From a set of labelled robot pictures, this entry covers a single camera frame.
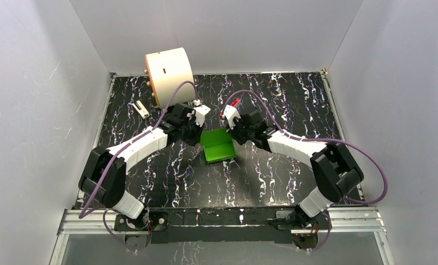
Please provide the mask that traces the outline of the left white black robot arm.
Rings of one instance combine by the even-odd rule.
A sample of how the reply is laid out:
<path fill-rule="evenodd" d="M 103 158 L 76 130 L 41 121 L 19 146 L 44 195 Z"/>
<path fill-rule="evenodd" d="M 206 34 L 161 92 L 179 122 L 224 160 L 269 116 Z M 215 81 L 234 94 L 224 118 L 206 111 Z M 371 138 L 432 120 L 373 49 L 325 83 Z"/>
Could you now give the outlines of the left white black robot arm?
<path fill-rule="evenodd" d="M 159 124 L 145 128 L 141 134 L 108 149 L 94 148 L 78 183 L 80 191 L 128 217 L 133 228 L 146 228 L 150 216 L 144 204 L 125 189 L 130 169 L 179 140 L 190 146 L 198 144 L 209 112 L 206 105 L 177 103 L 167 109 Z"/>

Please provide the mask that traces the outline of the green paper box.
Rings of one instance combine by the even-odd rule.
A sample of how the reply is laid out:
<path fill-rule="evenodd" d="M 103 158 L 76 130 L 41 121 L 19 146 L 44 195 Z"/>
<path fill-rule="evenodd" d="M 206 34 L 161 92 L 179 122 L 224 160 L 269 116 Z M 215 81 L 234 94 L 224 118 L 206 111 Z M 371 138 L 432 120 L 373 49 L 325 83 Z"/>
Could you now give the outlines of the green paper box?
<path fill-rule="evenodd" d="M 202 132 L 200 145 L 203 147 L 207 163 L 214 163 L 237 156 L 234 140 L 226 128 Z"/>

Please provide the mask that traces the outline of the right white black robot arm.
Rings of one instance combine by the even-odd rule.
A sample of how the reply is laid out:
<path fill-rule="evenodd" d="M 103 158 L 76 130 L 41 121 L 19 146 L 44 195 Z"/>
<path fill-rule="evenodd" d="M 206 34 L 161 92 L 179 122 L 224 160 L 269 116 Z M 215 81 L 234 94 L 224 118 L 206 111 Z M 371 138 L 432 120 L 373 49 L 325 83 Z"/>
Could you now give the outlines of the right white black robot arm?
<path fill-rule="evenodd" d="M 343 143 L 301 140 L 267 125 L 257 109 L 239 112 L 227 105 L 222 118 L 238 144 L 251 141 L 259 149 L 288 156 L 311 168 L 316 188 L 295 207 L 294 214 L 296 223 L 304 229 L 311 228 L 321 212 L 343 200 L 364 179 L 362 170 Z"/>

